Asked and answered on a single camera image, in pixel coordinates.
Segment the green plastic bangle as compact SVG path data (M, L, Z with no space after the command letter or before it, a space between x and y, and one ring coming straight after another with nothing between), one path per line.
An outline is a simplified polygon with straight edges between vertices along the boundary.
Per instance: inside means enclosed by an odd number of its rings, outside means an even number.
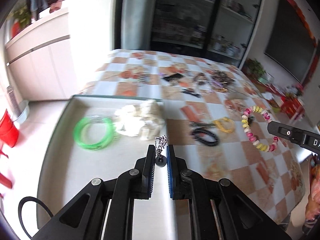
M112 142L114 132L112 119L100 115L88 115L76 123L73 139L85 150L100 150Z

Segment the grey shallow tray box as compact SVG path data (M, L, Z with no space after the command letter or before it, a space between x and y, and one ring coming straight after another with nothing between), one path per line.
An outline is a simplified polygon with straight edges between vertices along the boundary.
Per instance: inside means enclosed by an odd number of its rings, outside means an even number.
M60 211L92 179L111 180L132 169L145 157L153 140L116 134L100 150L85 150L73 138L76 124L85 116L113 118L127 105L147 103L147 98L78 95L71 98L53 131L41 168L37 197L50 211ZM156 167L149 200L136 200L133 239L175 239L174 202L168 189L166 167Z

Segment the white polka dot scrunchie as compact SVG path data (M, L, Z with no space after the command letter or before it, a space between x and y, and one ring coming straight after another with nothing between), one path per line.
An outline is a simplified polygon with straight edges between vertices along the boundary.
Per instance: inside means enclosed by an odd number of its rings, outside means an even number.
M162 130L165 121L161 106L156 100L125 105L114 113L116 132L127 137L153 140Z

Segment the black wall television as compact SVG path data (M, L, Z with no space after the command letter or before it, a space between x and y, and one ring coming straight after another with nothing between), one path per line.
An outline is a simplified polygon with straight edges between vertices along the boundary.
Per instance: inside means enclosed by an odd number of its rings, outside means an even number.
M291 0L279 0L265 55L281 65L297 81L303 82L317 42L301 10Z

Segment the yellow flower plant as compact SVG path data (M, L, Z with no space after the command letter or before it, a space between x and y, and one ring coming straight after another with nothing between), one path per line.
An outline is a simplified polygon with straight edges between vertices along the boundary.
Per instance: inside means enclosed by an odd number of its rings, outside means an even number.
M12 10L10 15L14 20L18 20L21 30L31 24L31 12L26 4Z

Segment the white low cabinet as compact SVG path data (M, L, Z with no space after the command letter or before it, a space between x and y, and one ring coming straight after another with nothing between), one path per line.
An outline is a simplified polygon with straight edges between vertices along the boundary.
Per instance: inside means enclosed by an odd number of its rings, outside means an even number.
M76 94L70 22L66 12L54 12L5 44L8 70L22 98L65 100Z

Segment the potted green plant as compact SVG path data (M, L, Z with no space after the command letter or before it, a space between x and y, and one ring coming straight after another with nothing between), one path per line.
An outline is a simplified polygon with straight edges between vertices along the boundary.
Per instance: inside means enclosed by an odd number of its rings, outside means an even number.
M247 59L245 62L247 76L258 80L266 73L264 67L257 59Z

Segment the small black hair clip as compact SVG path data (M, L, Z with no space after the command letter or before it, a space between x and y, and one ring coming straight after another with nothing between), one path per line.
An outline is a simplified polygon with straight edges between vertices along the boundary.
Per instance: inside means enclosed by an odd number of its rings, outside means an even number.
M192 95L192 96L194 96L196 98L201 98L201 94L197 93L193 89L183 89L181 92L184 93L184 94Z

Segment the checkered floral tablecloth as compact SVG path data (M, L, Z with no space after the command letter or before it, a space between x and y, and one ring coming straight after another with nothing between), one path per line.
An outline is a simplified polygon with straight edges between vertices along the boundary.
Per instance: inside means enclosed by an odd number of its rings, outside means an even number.
M234 83L218 87L211 78L214 70L226 72ZM163 80L175 73L184 77ZM183 89L193 89L201 98ZM163 100L168 142L176 154L205 178L229 178L277 223L303 199L303 176L293 145L268 133L267 124L275 119L270 106L233 65L117 49L82 92ZM189 122L215 127L190 127Z

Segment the silver charm with bead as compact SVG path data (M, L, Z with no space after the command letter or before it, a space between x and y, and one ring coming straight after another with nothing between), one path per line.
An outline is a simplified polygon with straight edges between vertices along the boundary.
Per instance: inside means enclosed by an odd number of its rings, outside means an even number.
M160 137L155 137L155 150L156 150L156 160L155 163L159 167L164 167L167 164L167 158L162 154L166 147L168 139L165 135Z

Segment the dark glass display cabinet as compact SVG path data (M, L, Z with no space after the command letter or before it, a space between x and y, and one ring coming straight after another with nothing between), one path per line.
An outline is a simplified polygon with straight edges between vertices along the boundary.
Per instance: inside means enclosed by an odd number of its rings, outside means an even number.
M151 49L240 67L261 0L156 0Z

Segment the black bow hair clip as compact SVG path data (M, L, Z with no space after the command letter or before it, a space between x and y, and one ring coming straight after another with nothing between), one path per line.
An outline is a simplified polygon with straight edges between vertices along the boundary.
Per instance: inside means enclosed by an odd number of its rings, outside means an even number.
M169 76L165 76L163 77L163 80L167 81L167 82L171 82L171 81L178 81L179 79L183 78L184 76L180 73L175 73Z

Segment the red plastic bucket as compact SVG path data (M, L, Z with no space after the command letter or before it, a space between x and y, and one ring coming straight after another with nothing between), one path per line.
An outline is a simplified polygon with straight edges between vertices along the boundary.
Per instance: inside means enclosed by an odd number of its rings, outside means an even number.
M5 110L0 125L0 140L4 144L8 145L10 148L13 148L19 137L19 130L14 125L9 113Z

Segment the red plastic chair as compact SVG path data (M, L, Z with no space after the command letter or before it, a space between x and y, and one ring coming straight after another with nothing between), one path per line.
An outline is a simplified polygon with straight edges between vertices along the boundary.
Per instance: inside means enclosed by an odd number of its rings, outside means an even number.
M9 156L3 152L3 142L1 142L1 199L13 188L14 179L10 170Z

